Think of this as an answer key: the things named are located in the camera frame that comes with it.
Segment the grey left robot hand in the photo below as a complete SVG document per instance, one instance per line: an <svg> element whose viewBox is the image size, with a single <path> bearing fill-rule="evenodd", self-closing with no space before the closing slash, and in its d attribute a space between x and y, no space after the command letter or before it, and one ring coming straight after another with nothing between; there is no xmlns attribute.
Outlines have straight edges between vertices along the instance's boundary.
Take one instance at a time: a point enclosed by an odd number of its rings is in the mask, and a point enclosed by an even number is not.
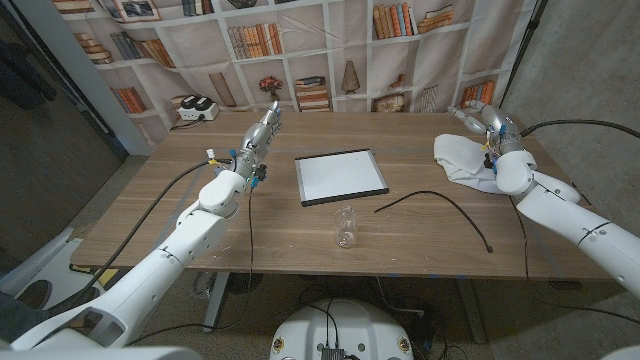
<svg viewBox="0 0 640 360"><path fill-rule="evenodd" d="M274 101L260 121L245 133L232 162L232 171L249 178L266 158L270 144L282 126L279 102Z"/></svg>

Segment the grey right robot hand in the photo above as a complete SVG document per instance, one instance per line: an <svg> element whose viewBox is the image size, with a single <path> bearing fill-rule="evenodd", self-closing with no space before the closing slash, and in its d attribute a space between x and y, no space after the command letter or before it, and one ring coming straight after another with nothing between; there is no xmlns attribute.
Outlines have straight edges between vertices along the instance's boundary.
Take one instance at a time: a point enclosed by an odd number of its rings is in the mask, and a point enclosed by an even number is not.
<svg viewBox="0 0 640 360"><path fill-rule="evenodd" d="M484 135L499 156L524 150L519 129L501 109L478 100L465 102L464 108L449 106L447 111L473 133Z"/></svg>

